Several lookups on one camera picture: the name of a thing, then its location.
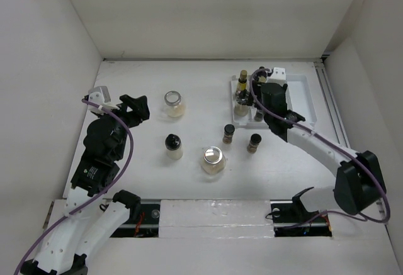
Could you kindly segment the silver-lid glass jar front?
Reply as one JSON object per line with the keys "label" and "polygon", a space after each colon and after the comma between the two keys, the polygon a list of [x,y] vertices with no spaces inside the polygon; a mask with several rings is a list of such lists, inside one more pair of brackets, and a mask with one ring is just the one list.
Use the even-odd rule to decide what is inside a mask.
{"label": "silver-lid glass jar front", "polygon": [[205,149],[200,165],[208,175],[214,176],[225,169],[226,162],[227,159],[222,150],[212,146]]}

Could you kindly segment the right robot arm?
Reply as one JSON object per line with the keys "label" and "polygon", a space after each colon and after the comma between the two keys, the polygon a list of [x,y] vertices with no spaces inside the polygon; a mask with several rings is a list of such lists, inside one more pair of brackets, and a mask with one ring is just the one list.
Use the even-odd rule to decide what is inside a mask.
{"label": "right robot arm", "polygon": [[256,105],[264,112],[264,122],[273,134],[305,151],[335,177],[333,188],[320,188],[318,198],[300,199],[291,205],[291,213],[300,221],[325,207],[337,207],[349,215],[358,215],[382,199],[387,204],[386,187],[380,163],[371,151],[357,152],[316,133],[305,118],[288,109],[287,84],[274,82],[250,87]]}

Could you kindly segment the black-dome white powder shaker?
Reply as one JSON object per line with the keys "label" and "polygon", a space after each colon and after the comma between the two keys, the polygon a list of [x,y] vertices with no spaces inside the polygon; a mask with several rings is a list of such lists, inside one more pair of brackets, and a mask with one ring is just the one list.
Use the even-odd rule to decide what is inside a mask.
{"label": "black-dome white powder shaker", "polygon": [[165,139],[167,156],[172,160],[179,160],[183,156],[182,142],[179,136],[169,134]]}

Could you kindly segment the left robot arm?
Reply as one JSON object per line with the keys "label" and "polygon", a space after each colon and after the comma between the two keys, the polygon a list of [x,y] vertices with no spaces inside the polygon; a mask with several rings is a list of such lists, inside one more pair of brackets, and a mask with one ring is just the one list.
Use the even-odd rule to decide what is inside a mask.
{"label": "left robot arm", "polygon": [[120,96],[120,104],[96,99],[96,92],[82,102],[96,115],[87,129],[85,150],[71,179],[63,215],[34,242],[15,274],[87,274],[89,260],[125,222],[142,219],[140,197],[117,192],[103,214],[90,220],[103,196],[125,173],[134,150],[131,128],[148,120],[147,97]]}

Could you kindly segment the black-cap spice jar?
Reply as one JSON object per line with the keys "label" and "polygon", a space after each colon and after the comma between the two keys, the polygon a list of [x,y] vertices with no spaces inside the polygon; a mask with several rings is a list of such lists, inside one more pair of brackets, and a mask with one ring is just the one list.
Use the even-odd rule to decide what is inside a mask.
{"label": "black-cap spice jar", "polygon": [[234,132],[235,132],[235,126],[233,124],[226,124],[224,126],[224,135],[222,138],[223,143],[225,144],[232,143]]}
{"label": "black-cap spice jar", "polygon": [[247,145],[247,151],[251,154],[254,154],[257,149],[259,144],[261,143],[261,135],[258,133],[253,133],[249,139],[249,143]]}

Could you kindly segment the silver-rim glass jar back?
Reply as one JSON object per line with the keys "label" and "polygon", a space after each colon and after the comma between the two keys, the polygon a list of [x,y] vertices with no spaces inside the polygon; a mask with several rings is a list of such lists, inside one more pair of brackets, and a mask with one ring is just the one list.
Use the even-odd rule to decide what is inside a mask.
{"label": "silver-rim glass jar back", "polygon": [[182,117],[186,111],[186,105],[182,95],[177,91],[168,91],[164,95],[164,111],[171,118]]}

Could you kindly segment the small dark pepper jar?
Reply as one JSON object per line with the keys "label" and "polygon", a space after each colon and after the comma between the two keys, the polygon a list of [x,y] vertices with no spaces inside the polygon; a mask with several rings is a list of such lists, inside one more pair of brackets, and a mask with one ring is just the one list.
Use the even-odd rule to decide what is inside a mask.
{"label": "small dark pepper jar", "polygon": [[257,109],[254,115],[254,121],[262,122],[264,118],[264,113],[261,109]]}

